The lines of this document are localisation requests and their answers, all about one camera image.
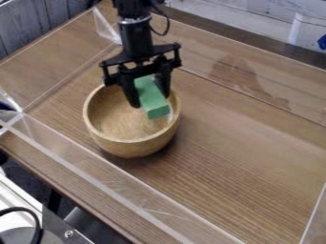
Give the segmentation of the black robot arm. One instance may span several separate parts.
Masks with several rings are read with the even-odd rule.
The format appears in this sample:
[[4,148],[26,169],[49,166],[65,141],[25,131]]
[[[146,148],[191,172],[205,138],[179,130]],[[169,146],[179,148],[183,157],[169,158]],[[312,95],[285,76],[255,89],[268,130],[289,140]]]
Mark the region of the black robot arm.
[[[164,45],[152,43],[150,34],[164,36],[171,27],[169,17],[157,8],[161,3],[161,0],[112,0],[118,16],[121,52],[101,61],[98,66],[102,70],[104,85],[121,87],[128,104],[133,108],[140,107],[140,93],[136,90],[134,80],[153,75],[153,83],[168,98],[172,70],[181,66],[180,44],[177,42]],[[167,20],[161,33],[149,24],[152,10],[156,10]]]

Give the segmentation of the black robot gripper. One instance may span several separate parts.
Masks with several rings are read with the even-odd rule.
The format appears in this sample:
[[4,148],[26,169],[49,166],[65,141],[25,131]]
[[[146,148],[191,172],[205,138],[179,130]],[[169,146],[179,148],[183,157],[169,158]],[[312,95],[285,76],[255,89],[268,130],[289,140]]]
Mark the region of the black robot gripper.
[[[98,66],[102,70],[105,86],[121,84],[121,90],[129,106],[140,108],[138,93],[133,80],[144,75],[154,74],[154,85],[165,98],[171,93],[171,73],[180,66],[180,44],[153,45],[150,39],[149,20],[138,22],[121,20],[118,22],[121,35],[121,52],[104,60]],[[128,69],[125,63],[133,62],[136,67]],[[109,73],[108,68],[118,66],[118,71]]]

